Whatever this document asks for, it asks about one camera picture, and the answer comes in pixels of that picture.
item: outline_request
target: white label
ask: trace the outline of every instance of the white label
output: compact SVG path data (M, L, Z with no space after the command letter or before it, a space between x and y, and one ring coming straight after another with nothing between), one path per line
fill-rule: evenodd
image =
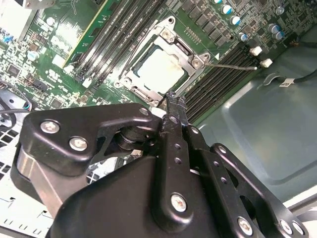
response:
M289 87L289 85L294 83L294 78L286 78L285 81L280 85L280 87Z

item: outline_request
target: white connector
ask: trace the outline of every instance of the white connector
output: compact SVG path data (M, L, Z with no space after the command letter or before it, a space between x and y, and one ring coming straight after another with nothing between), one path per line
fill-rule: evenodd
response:
M271 59L265 59L260 62L260 65L264 68L268 68L272 63L273 61Z
M262 48L260 46L256 46L255 48L250 49L250 53L254 56L258 56L262 52Z

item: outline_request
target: hex bolt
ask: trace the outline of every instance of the hex bolt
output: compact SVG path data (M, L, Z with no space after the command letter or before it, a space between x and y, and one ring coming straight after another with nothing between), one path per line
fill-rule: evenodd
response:
M55 134L60 130L59 125L56 122L50 120L42 122L40 128L43 132L49 134Z
M250 223L245 218L239 217L238 224L239 224L241 230L244 232L244 234L246 234L248 236L252 236L252 234L253 234L252 227L251 227Z
M299 234L301 235L305 234L304 230L301 228L300 225L298 225L296 222L292 222L292 224L293 224L293 227L299 232Z
M195 134L198 134L198 133L199 133L199 130L198 130L196 127L192 127L192 131L193 131Z
M226 149L223 148L221 145L219 145L218 148L223 154L227 153Z
M293 234L293 231L292 231L291 227L287 224L286 221L281 220L280 222L281 222L282 228L285 230L285 232L287 234L289 234L289 235Z
M87 142L82 137L79 137L79 136L71 138L69 141L69 145L73 150L76 150L76 151L84 151L88 147Z
M178 194L173 194L170 198L172 206L175 208L178 212L185 212L187 208L187 204L185 199Z
M148 112L148 110L146 110L145 108L140 108L140 113L142 113L143 115L146 115L146 116L148 116L149 115L149 112Z

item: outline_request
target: white sticker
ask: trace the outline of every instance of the white sticker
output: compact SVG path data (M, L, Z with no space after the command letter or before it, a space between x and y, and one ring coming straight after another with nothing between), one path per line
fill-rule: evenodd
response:
M289 85L294 83L294 78L286 78L285 81L280 85L280 87L289 87Z
M64 60L61 56L55 55L55 57L54 57L54 59L52 61L52 64L55 64L55 65L57 65L60 68L63 68L63 65L64 65L65 61L66 60Z

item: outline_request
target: gray metal surface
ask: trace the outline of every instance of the gray metal surface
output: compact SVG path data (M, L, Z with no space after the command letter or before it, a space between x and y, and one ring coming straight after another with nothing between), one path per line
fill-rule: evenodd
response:
M316 42L317 26L304 41ZM291 48L267 73L299 78L317 69L317 49ZM317 184L317 78L289 87L253 79L198 127L226 145L282 202Z

